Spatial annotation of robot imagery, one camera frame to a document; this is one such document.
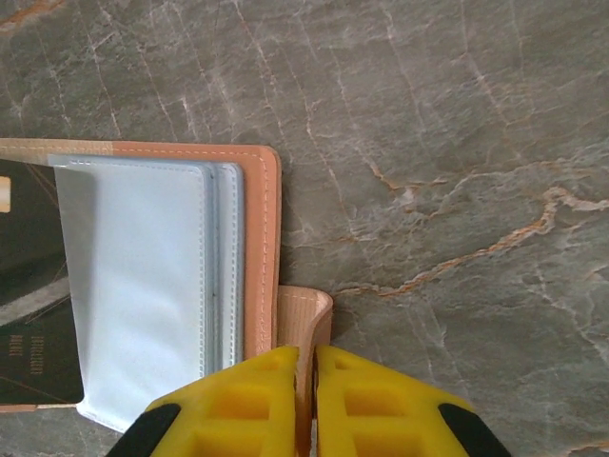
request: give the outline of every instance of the card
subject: card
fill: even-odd
[[[54,170],[0,160],[0,410],[83,398]]]

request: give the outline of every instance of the marble surface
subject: marble surface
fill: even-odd
[[[336,297],[336,345],[462,395],[515,455],[609,451],[609,2],[7,0],[0,18],[3,136],[272,146],[282,281]],[[0,455],[115,438],[71,410],[0,416]]]

